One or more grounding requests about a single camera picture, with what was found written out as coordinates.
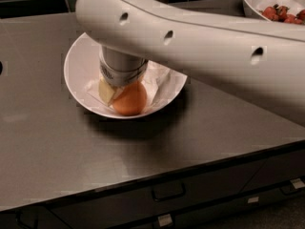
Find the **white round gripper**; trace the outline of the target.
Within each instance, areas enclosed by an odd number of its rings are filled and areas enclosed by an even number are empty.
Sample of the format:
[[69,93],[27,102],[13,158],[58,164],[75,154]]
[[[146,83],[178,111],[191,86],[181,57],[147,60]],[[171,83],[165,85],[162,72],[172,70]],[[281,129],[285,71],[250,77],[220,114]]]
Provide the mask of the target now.
[[99,49],[100,72],[98,92],[101,100],[111,106],[122,94],[123,88],[138,80],[147,70],[148,60],[101,46]]

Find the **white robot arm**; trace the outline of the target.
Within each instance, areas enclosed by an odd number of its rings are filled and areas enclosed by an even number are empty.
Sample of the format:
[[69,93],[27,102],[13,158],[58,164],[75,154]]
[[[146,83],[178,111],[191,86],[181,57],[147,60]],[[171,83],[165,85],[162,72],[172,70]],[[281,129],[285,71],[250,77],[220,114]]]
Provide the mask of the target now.
[[182,10],[158,0],[77,0],[75,12],[101,45],[114,86],[133,82],[151,60],[305,123],[301,26]]

